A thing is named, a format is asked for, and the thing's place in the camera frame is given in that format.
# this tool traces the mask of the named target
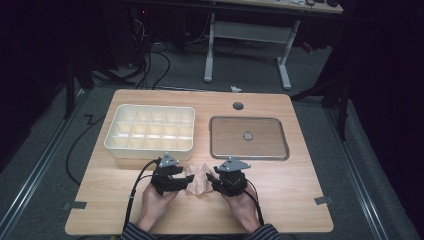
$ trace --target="person's left hand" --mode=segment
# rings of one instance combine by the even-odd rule
[[[137,226],[149,232],[155,223],[165,214],[169,203],[178,195],[177,192],[169,192],[161,196],[156,192],[155,187],[149,183],[143,192],[143,202],[141,215]]]

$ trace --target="sleeve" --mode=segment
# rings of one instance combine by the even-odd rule
[[[121,235],[122,240],[156,240],[156,237],[138,228],[133,223],[128,223]]]
[[[244,240],[281,240],[277,229],[272,224],[265,224],[254,233],[243,238]]]

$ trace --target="metal tray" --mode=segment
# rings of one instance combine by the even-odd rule
[[[209,123],[210,153],[218,159],[286,160],[289,148],[276,118],[214,116]]]

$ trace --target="wooden tabletop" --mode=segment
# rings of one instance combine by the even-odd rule
[[[244,104],[235,110],[234,102]],[[209,121],[213,116],[272,117],[281,121],[290,150],[285,161],[248,160],[243,170],[256,187],[266,223],[279,232],[330,232],[333,222],[323,196],[308,149],[290,98],[283,94],[183,92],[160,90],[116,91],[75,201],[86,202],[85,209],[72,209],[65,230],[71,235],[116,235],[122,232],[128,197],[140,170],[151,159],[117,159],[104,141],[116,109],[121,104],[186,106],[196,111],[192,157],[180,166],[211,168],[223,160],[209,152]],[[145,175],[151,174],[149,168]],[[131,221],[141,211],[141,194],[150,179],[137,188]],[[193,195],[181,191],[152,233],[228,234],[243,233],[225,200],[217,192]]]

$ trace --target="white metal frame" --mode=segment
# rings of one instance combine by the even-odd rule
[[[271,27],[235,22],[222,22],[215,20],[215,14],[211,14],[209,49],[206,57],[205,82],[212,82],[213,73],[213,44],[215,37],[232,38],[249,41],[271,42],[285,44],[281,57],[277,58],[281,81],[286,90],[291,89],[290,79],[287,74],[286,61],[289,56],[294,38],[300,21],[296,20],[291,28]]]

